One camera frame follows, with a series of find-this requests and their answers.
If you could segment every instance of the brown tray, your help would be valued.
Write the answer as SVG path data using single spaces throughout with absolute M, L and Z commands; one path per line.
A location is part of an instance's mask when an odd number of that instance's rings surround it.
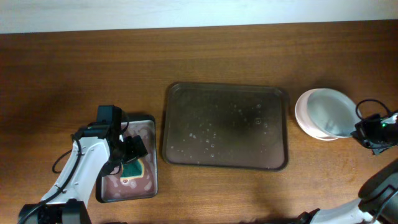
M 288 163 L 288 95 L 279 88 L 178 83 L 169 90 L 169 164 L 281 170 Z

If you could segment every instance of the water droplet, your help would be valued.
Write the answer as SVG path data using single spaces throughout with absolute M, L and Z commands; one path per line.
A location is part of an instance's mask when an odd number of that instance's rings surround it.
M 255 123 L 255 124 L 261 124 L 261 118 L 256 118 L 256 119 L 254 120 L 254 123 Z

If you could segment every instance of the green sponge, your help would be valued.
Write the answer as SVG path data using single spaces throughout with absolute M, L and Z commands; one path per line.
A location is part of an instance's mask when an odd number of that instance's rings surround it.
M 120 176 L 121 180 L 131 180 L 135 178 L 141 178 L 144 176 L 144 165 L 140 159 L 122 165 L 122 175 Z

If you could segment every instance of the wooden surface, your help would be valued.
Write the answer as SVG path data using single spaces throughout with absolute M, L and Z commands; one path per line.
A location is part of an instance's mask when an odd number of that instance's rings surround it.
M 292 110 L 304 91 L 329 87 L 355 102 L 398 109 L 398 21 L 0 35 L 0 217 L 15 223 L 57 175 L 69 134 L 98 105 L 145 112 L 157 121 L 159 193 L 100 204 L 94 223 L 237 223 L 295 217 L 357 197 L 398 156 L 353 139 L 307 136 Z M 290 95 L 289 156 L 282 172 L 171 166 L 160 157 L 168 86 L 174 82 L 278 86 Z M 363 114 L 381 111 L 367 105 Z

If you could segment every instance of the white backdrop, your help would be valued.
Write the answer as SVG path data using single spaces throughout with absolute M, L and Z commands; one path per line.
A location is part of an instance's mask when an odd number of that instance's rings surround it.
M 0 33 L 398 19 L 398 0 L 0 0 Z

